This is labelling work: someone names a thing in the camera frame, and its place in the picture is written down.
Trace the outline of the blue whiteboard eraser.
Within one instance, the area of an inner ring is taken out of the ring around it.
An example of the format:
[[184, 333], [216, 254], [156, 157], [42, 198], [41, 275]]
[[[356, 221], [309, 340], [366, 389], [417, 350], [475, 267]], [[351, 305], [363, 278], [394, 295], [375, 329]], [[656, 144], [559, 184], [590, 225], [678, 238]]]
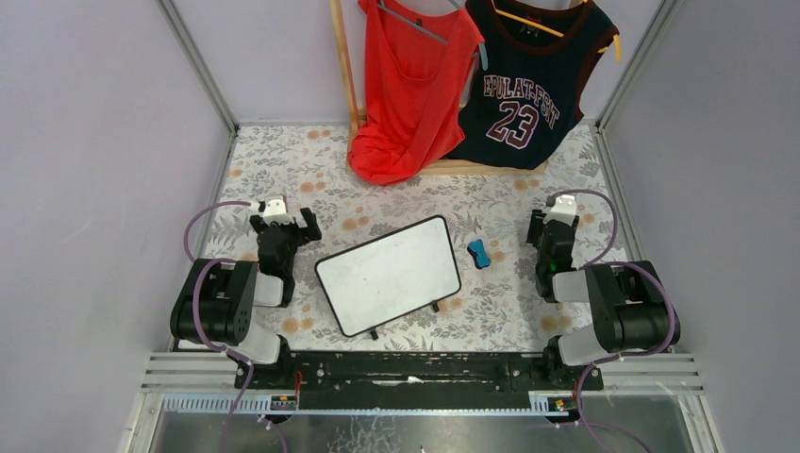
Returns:
[[488, 268], [492, 264], [492, 259], [486, 251], [485, 244], [480, 239], [469, 242], [467, 252], [473, 259], [477, 270]]

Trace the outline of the grey clothes hanger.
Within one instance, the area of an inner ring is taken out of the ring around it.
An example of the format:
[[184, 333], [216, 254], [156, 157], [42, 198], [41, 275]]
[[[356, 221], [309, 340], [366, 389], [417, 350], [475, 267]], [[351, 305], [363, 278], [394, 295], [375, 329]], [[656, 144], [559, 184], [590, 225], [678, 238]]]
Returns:
[[[377, 6], [380, 9], [386, 11], [391, 16], [395, 17], [396, 19], [398, 19], [398, 20], [402, 21], [403, 23], [411, 26], [412, 28], [417, 29], [418, 31], [426, 34], [427, 36], [431, 37], [432, 39], [437, 40], [438, 42], [447, 44], [447, 40], [445, 38], [438, 36], [437, 34], [431, 32], [430, 30], [428, 30], [425, 27], [423, 27], [422, 25], [419, 25], [417, 22], [412, 22], [410, 19], [406, 18], [402, 14], [399, 14], [396, 11], [392, 10], [391, 8], [388, 8], [386, 6], [386, 2], [384, 0], [379, 0], [377, 2]], [[479, 42], [477, 44], [477, 53], [476, 53], [476, 55], [478, 57], [478, 60], [480, 61], [481, 68], [483, 70], [487, 70], [488, 67], [489, 67], [489, 62], [488, 62], [488, 53], [487, 53], [486, 46], [485, 46], [484, 42]]]

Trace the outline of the wooden clothes rack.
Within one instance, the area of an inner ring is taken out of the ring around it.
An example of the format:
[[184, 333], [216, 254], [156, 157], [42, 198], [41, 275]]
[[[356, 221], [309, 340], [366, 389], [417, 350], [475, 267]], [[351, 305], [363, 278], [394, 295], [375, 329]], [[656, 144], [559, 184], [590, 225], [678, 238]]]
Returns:
[[[358, 130], [362, 122], [366, 119], [366, 108], [361, 107], [357, 100], [342, 11], [342, 2], [340, 0], [329, 0], [328, 5], [331, 14], [334, 36], [336, 39], [338, 60], [342, 72], [342, 85], [349, 117], [349, 133], [345, 163], [347, 169], [353, 172], [353, 168], [350, 165], [350, 157]], [[418, 173], [418, 176], [543, 175], [547, 168], [547, 160], [533, 170], [525, 170], [511, 167], [492, 167], [463, 159], [439, 159], [433, 161], [423, 170], [421, 170]]]

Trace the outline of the yellow clothes hanger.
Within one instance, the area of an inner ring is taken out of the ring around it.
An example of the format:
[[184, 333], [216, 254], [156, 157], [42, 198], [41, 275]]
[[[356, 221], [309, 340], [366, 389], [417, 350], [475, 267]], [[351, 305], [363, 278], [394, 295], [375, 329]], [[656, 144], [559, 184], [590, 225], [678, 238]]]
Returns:
[[[544, 31], [546, 33], [549, 33], [549, 34], [551, 34], [553, 36], [556, 36], [556, 37], [559, 37], [559, 38], [562, 38], [564, 36], [564, 34], [562, 32], [560, 32], [560, 31], [558, 31], [558, 30], [556, 30], [554, 28], [551, 28], [549, 26], [544, 25], [541, 21], [537, 21], [536, 18], [534, 18], [533, 20], [530, 20], [528, 15], [523, 17], [523, 16], [512, 14], [511, 12], [504, 11], [504, 10], [500, 9], [499, 7], [496, 6], [494, 0], [491, 0], [491, 5], [492, 5], [492, 9], [494, 10], [494, 12], [496, 14], [498, 14], [499, 16], [501, 16], [501, 17], [516, 21], [516, 22], [518, 22], [520, 24], [523, 24], [523, 25], [526, 25], [526, 26], [530, 26], [530, 27], [539, 29], [541, 31]], [[616, 33], [616, 34], [614, 34], [612, 36], [611, 44], [613, 45], [613, 48], [614, 48], [615, 61], [618, 64], [621, 64], [622, 61], [623, 61], [623, 47], [622, 47], [622, 41], [621, 41], [621, 37], [620, 37], [619, 33]]]

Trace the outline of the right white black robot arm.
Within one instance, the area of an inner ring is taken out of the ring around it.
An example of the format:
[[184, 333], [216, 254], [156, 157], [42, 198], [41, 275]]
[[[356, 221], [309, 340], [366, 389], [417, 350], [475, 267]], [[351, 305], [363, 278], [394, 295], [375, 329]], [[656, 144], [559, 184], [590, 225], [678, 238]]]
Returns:
[[555, 369], [615, 355], [654, 354], [678, 342], [680, 321], [648, 260], [573, 266], [578, 217], [533, 210], [526, 242], [537, 250], [534, 281], [546, 302], [586, 304], [591, 322], [548, 341]]

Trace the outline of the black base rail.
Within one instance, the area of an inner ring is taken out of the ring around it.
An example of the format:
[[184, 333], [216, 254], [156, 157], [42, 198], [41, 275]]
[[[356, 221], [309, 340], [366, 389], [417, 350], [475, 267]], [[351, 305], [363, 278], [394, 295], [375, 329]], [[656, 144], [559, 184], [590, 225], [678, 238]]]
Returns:
[[602, 375], [555, 369], [543, 353], [284, 351], [248, 372], [237, 389], [286, 391], [302, 410], [529, 410], [534, 395], [600, 391]]

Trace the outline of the red tank top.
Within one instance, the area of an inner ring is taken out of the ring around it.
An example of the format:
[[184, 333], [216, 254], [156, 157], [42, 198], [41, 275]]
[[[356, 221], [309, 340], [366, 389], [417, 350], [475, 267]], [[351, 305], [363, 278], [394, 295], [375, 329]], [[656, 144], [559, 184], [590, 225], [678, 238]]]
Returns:
[[361, 1], [365, 28], [366, 119], [350, 165], [378, 186], [406, 181], [465, 138], [458, 123], [477, 44], [484, 42], [466, 8], [424, 15], [399, 1], [386, 6], [447, 40], [438, 42], [377, 6]]

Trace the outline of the dark basketball jersey number 23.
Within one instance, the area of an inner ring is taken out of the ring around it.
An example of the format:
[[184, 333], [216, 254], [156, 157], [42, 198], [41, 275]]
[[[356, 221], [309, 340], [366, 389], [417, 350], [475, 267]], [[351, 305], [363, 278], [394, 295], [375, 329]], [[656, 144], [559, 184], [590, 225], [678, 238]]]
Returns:
[[458, 117], [465, 138], [448, 157], [533, 170], [583, 119], [581, 95], [619, 30], [593, 1], [562, 10], [519, 1], [495, 4], [536, 18], [564, 36], [501, 17], [491, 1], [467, 2], [485, 40], [489, 67], [479, 67], [472, 78], [469, 100]]

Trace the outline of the floral tablecloth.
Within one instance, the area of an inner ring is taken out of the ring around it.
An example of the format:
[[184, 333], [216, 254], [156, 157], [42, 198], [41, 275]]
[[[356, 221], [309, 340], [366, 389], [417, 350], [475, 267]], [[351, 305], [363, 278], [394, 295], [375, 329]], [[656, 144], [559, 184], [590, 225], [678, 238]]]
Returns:
[[[598, 255], [624, 260], [609, 245], [612, 215], [604, 175], [587, 126], [573, 129], [543, 175], [416, 176], [378, 187], [347, 169], [347, 126], [246, 126], [235, 141], [221, 197], [210, 217], [206, 258], [254, 260], [256, 233], [246, 203], [284, 195], [292, 213], [310, 208], [323, 238], [302, 246], [286, 308], [258, 308], [256, 325], [283, 335], [294, 349], [388, 351], [523, 351], [590, 322], [586, 306], [549, 304], [535, 289], [535, 252], [526, 242], [532, 210], [546, 197], [578, 189], [575, 264]], [[375, 338], [340, 332], [314, 272], [317, 260], [423, 220], [446, 219], [460, 291], [438, 310], [417, 310], [382, 326]], [[477, 270], [467, 245], [482, 240], [492, 264]]]

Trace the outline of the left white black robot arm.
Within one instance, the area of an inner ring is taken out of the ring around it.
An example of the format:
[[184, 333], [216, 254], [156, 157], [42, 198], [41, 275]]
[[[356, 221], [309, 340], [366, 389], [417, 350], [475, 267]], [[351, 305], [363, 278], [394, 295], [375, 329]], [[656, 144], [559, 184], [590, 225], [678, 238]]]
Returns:
[[192, 260], [170, 316], [174, 338], [244, 363], [273, 365], [280, 361], [283, 337], [253, 327], [253, 308], [290, 305], [297, 251], [320, 241], [322, 233], [311, 209], [300, 209], [305, 222], [301, 226], [276, 203], [253, 205], [258, 211], [250, 217], [258, 246], [256, 260]]

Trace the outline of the white board with black frame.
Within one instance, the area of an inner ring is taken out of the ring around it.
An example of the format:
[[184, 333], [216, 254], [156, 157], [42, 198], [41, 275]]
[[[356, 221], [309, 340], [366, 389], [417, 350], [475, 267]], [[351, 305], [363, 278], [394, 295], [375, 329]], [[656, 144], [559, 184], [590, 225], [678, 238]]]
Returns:
[[441, 215], [320, 259], [314, 272], [346, 338], [425, 307], [435, 310], [462, 287]]

